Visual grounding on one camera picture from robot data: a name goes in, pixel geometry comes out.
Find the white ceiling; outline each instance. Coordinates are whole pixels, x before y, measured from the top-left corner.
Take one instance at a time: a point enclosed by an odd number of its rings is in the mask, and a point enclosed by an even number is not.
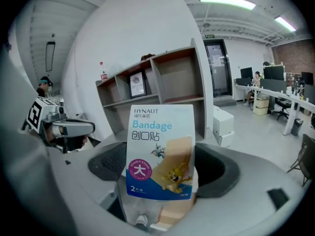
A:
[[[204,4],[199,0],[185,0],[201,34],[216,38],[242,39],[260,44],[276,45],[304,36],[306,23],[289,0],[249,0],[256,4],[252,10],[222,4]],[[87,18],[105,0],[35,0],[31,16],[30,48],[33,68],[38,80],[45,75],[55,83],[61,80],[69,50]],[[296,29],[290,33],[274,18],[281,15]],[[53,70],[45,70],[48,41],[56,42]]]

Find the fluorescent light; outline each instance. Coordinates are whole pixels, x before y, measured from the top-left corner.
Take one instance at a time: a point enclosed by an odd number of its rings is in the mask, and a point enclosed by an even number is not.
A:
[[[47,42],[46,45],[46,72],[53,70],[53,58],[55,51],[55,42]]]
[[[254,9],[256,4],[245,0],[200,0],[201,2],[217,2],[243,7],[248,10]]]
[[[276,18],[276,21],[282,24],[289,31],[296,31],[296,29],[292,25],[290,25],[286,20],[284,20],[282,17]]]

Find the trash can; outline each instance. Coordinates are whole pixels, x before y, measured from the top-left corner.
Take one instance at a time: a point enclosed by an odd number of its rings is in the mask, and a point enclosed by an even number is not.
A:
[[[293,127],[291,129],[291,134],[294,136],[297,136],[299,134],[302,124],[303,124],[303,120],[295,119]]]

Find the white table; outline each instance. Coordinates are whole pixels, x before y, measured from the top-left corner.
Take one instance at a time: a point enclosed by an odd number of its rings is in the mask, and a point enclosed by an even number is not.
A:
[[[234,87],[238,90],[244,90],[244,94],[246,92],[246,90],[253,90],[254,91],[254,106],[253,109],[255,109],[256,107],[256,99],[257,99],[257,94],[258,92],[275,97],[275,98],[284,98],[287,100],[292,101],[291,104],[291,109],[290,109],[290,115],[289,118],[287,120],[287,123],[285,125],[284,131],[283,131],[283,135],[287,135],[290,133],[293,124],[294,124],[294,120],[297,116],[297,113],[300,110],[300,107],[305,108],[309,111],[311,111],[312,113],[315,113],[315,105],[306,101],[306,100],[301,100],[300,98],[294,96],[294,95],[286,95],[285,93],[281,93],[281,92],[275,92],[272,90],[268,90],[268,89],[264,89],[264,88],[257,88],[257,87],[249,87],[249,86],[240,86],[240,85],[234,85]],[[298,104],[297,109],[294,109],[294,105],[295,103]]]

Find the exit sign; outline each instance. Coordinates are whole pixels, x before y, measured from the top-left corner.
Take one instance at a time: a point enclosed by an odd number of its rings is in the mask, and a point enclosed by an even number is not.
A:
[[[215,38],[215,36],[213,34],[211,35],[205,35],[206,38]]]

